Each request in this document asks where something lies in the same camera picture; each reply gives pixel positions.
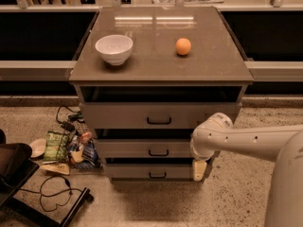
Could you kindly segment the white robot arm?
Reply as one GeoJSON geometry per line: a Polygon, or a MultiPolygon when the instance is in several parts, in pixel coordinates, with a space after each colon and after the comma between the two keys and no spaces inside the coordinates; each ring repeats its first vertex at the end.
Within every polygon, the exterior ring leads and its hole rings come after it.
{"type": "Polygon", "coordinates": [[[236,129],[226,114],[211,115],[191,134],[196,182],[220,150],[274,162],[264,227],[303,227],[302,125],[236,129]]]}

